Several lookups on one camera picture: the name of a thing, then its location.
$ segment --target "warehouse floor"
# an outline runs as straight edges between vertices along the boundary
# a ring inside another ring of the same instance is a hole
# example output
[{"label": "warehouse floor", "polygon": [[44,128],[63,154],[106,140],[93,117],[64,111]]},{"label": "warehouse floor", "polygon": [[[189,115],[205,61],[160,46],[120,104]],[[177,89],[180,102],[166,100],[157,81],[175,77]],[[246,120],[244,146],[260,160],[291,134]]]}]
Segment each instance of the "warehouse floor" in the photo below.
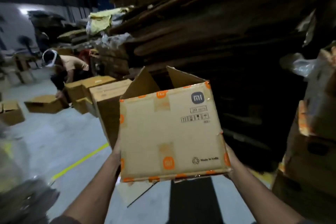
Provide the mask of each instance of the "warehouse floor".
[{"label": "warehouse floor", "polygon": [[[29,113],[24,100],[56,93],[46,69],[34,70],[33,74],[37,81],[27,85],[20,85],[12,78],[12,82],[18,84],[6,89],[3,99],[19,100],[26,120],[11,128],[27,144],[32,174],[42,174],[49,181],[53,175],[104,145],[106,138],[99,119],[90,113],[81,115],[73,108],[57,114]],[[109,147],[99,151],[54,182],[52,186],[61,194],[49,210],[49,218],[60,215],[66,209],[110,153]],[[191,216],[197,216],[198,223],[203,223],[202,220],[208,223],[211,218],[212,223],[254,222],[233,183],[224,176],[215,176],[173,185],[169,181],[160,182],[128,208],[115,190],[105,223],[177,223],[177,216],[179,220],[191,220]]]}]

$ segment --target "worker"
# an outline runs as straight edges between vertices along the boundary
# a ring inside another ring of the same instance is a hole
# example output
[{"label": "worker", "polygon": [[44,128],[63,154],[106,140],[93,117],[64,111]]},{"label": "worker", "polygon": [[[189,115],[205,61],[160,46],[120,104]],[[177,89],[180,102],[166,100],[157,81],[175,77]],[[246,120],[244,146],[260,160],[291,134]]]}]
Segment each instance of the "worker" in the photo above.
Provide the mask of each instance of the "worker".
[{"label": "worker", "polygon": [[90,77],[89,65],[75,56],[59,55],[55,50],[46,50],[42,55],[46,67],[53,67],[51,81],[57,88],[56,98],[70,102],[64,83],[76,82]]},{"label": "worker", "polygon": [[[228,176],[258,224],[312,224],[255,178],[229,146],[227,151],[233,169]],[[103,224],[119,173],[120,138],[91,182],[51,224]]]}]

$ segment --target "forearm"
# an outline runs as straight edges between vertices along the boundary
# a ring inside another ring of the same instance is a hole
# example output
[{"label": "forearm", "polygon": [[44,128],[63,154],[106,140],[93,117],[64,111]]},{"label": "forearm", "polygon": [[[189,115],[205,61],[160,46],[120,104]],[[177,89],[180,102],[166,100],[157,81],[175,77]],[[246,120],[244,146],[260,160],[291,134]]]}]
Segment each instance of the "forearm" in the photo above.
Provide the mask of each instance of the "forearm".
[{"label": "forearm", "polygon": [[240,162],[231,161],[231,180],[258,224],[297,224],[303,217],[278,199]]},{"label": "forearm", "polygon": [[96,176],[63,215],[81,224],[103,224],[120,169],[120,155],[111,154]]}]

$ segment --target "yellow floor line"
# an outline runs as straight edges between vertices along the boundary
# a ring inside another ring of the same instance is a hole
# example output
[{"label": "yellow floor line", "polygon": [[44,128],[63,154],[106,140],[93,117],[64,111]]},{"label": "yellow floor line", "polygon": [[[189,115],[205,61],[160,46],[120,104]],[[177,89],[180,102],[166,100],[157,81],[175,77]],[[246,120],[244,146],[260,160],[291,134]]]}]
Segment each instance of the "yellow floor line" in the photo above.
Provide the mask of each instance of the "yellow floor line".
[{"label": "yellow floor line", "polygon": [[71,166],[65,168],[63,171],[59,172],[58,174],[54,175],[51,178],[51,182],[53,183],[56,179],[60,178],[61,176],[65,175],[68,171],[70,171],[71,169],[75,168],[76,166],[78,166],[79,164],[83,163],[84,161],[86,161],[87,159],[91,158],[94,154],[100,152],[101,150],[104,150],[105,148],[107,148],[109,146],[108,143],[104,144],[103,146],[99,147],[97,150],[91,152],[90,154],[87,154],[84,158],[78,160],[77,162],[75,162],[74,164],[72,164]]}]

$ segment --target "plastic bag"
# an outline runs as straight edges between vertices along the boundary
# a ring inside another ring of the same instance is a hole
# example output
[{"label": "plastic bag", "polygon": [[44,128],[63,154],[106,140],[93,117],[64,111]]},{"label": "plastic bag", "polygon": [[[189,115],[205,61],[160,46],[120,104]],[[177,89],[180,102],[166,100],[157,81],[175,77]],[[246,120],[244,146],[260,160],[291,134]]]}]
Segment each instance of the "plastic bag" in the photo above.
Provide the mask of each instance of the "plastic bag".
[{"label": "plastic bag", "polygon": [[0,224],[44,221],[58,196],[41,175],[29,169],[23,139],[0,121]]},{"label": "plastic bag", "polygon": [[306,60],[301,53],[288,54],[279,60],[280,66],[307,78],[316,65],[316,59]]}]

